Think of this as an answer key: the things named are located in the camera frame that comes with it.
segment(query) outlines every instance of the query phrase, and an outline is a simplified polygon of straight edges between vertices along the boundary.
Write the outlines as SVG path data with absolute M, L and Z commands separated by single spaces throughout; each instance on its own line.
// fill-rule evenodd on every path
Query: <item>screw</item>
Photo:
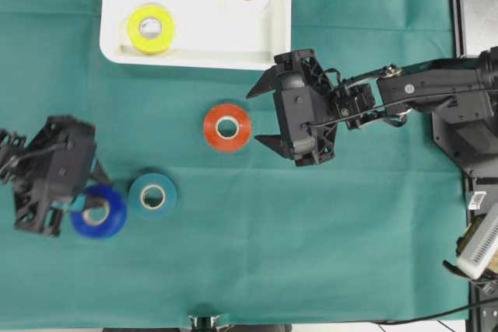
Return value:
M 409 95 L 412 95 L 415 92 L 415 86 L 412 84 L 408 84 L 405 86 L 405 92 Z

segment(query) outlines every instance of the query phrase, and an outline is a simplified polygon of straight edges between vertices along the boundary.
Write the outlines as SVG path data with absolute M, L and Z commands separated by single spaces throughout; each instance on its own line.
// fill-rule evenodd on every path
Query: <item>robotic arm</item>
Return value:
M 498 48 L 478 58 L 441 59 L 385 67 L 350 79 L 323 70 L 312 50 L 275 57 L 249 92 L 275 91 L 281 135 L 258 135 L 264 145 L 298 166 L 335 157 L 337 126 L 349 130 L 383 121 L 401 127 L 410 110 L 432 113 L 434 136 L 443 151 L 469 176 L 498 176 Z M 337 85 L 327 74 L 337 75 Z M 376 79 L 383 103 L 375 105 L 368 81 Z
M 73 117 L 49 117 L 32 142 L 0 130 L 0 182 L 12 182 L 14 227 L 58 236 L 64 209 L 88 180 L 110 185 L 95 159 L 95 127 Z M 85 208 L 100 202 L 87 198 Z

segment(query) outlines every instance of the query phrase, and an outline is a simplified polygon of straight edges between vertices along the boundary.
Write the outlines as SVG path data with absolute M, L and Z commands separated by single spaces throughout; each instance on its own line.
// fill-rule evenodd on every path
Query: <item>blue tape roll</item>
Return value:
M 97 184 L 85 189 L 86 196 L 100 197 L 109 206 L 107 217 L 99 225 L 90 225 L 82 211 L 71 213 L 71 223 L 80 235 L 102 239 L 116 235 L 126 222 L 126 204 L 121 195 L 111 187 Z
M 150 206 L 145 201 L 146 191 L 160 191 L 163 201 L 157 206 Z M 150 173 L 139 177 L 128 193 L 128 206 L 140 218 L 152 221 L 164 218 L 177 204 L 178 193 L 173 182 L 162 174 Z

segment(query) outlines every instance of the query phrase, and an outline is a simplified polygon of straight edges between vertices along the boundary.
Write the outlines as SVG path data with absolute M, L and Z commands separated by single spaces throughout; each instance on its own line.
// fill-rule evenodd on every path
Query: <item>black robotic arm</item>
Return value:
M 434 140 L 469 176 L 498 176 L 498 48 L 478 58 L 440 59 L 398 68 L 384 67 L 350 79 L 324 70 L 312 50 L 275 57 L 249 92 L 253 98 L 275 91 L 281 135 L 258 135 L 264 145 L 298 166 L 335 157 L 337 126 L 349 130 L 383 121 L 406 123 L 410 110 L 433 114 Z M 328 73 L 337 75 L 333 85 Z M 368 81 L 377 80 L 383 103 L 375 105 Z

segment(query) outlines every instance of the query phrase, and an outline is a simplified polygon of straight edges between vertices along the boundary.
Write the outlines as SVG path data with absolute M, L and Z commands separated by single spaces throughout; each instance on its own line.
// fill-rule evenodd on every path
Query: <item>teal tape roll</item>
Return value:
M 140 218 L 164 218 L 177 204 L 177 188 L 167 176 L 150 173 L 139 177 L 128 193 L 128 206 Z

